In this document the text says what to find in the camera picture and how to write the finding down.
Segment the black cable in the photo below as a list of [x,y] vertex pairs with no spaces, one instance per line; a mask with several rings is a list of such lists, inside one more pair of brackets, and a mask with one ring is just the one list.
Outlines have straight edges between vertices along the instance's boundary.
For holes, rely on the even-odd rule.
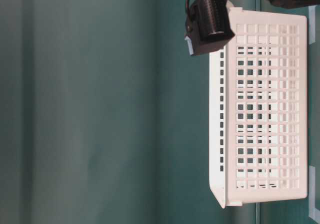
[[190,20],[192,20],[192,16],[191,16],[191,13],[190,13],[190,8],[189,8],[189,2],[190,2],[190,0],[185,0],[185,7],[186,7],[185,13],[188,16],[188,18]]

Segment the teal wall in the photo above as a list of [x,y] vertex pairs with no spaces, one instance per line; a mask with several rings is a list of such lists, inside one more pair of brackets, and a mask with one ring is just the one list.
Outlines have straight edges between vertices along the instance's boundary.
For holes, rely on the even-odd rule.
[[[188,55],[184,0],[1,2],[0,223],[255,222],[254,204],[222,210],[209,189],[209,56]],[[264,203],[261,222],[307,211]]]
[[155,222],[155,4],[1,0],[0,223]]
[[[255,0],[231,1],[255,7]],[[157,0],[157,220],[254,223],[254,204],[223,210],[209,188],[209,55],[188,54],[184,2]]]

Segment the grid pattern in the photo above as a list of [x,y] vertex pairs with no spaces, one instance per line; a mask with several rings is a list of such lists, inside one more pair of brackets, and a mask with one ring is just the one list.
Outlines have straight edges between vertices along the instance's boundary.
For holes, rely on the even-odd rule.
[[299,27],[236,33],[236,188],[299,188]]

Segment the teal curtain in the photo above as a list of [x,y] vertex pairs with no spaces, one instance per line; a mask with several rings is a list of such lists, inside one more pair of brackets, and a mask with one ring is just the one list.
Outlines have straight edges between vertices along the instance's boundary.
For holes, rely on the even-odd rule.
[[184,0],[1,3],[0,223],[254,223],[209,189]]

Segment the white plastic basket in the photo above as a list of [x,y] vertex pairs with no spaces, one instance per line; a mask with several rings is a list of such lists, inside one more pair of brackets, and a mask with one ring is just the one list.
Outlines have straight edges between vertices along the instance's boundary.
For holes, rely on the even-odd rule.
[[209,182],[220,205],[307,196],[307,19],[230,8],[210,54]]

